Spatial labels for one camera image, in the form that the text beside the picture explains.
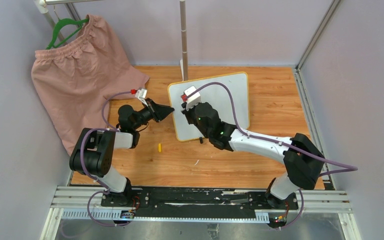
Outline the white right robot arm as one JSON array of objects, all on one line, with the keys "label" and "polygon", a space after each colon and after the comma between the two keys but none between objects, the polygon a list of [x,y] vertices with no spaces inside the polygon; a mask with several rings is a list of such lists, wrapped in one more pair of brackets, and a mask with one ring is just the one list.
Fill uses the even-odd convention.
[{"label": "white right robot arm", "polygon": [[265,192],[266,204],[278,209],[297,190],[313,190],[320,177],[323,157],[318,148],[304,134],[276,137],[247,131],[224,122],[208,103],[200,102],[187,108],[182,103],[181,113],[187,123],[194,125],[219,150],[247,152],[267,157],[284,164],[286,172],[275,177]]}]

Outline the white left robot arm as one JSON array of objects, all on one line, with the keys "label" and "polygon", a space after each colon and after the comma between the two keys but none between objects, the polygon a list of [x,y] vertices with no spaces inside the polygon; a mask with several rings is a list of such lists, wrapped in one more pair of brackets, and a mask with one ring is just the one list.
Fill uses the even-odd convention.
[{"label": "white left robot arm", "polygon": [[84,128],[69,159],[69,168],[97,181],[106,190],[103,197],[117,207],[126,207],[137,202],[131,181],[113,166],[115,149],[134,149],[140,139],[141,126],[150,121],[157,123],[174,112],[168,105],[155,103],[146,98],[141,110],[125,104],[118,109],[118,124],[115,130]]}]

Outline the yellow framed whiteboard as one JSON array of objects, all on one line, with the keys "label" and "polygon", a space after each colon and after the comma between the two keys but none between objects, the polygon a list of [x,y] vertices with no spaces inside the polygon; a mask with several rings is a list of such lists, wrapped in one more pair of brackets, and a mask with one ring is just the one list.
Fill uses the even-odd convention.
[{"label": "yellow framed whiteboard", "polygon": [[[176,138],[178,141],[191,141],[199,139],[203,136],[195,126],[188,124],[185,115],[181,113],[181,104],[183,103],[181,95],[183,95],[184,91],[190,87],[198,89],[205,84],[213,82],[221,83],[228,88],[232,95],[235,115],[239,126],[244,129],[249,128],[250,101],[248,75],[246,72],[242,71],[195,80],[175,82],[171,83],[167,87],[167,91],[170,105],[174,108],[172,116]],[[220,85],[214,84],[200,90],[199,93],[201,95],[201,101],[203,103],[208,102],[213,109],[218,111],[218,115],[222,121],[229,124],[235,123],[232,104],[227,90]]]}]

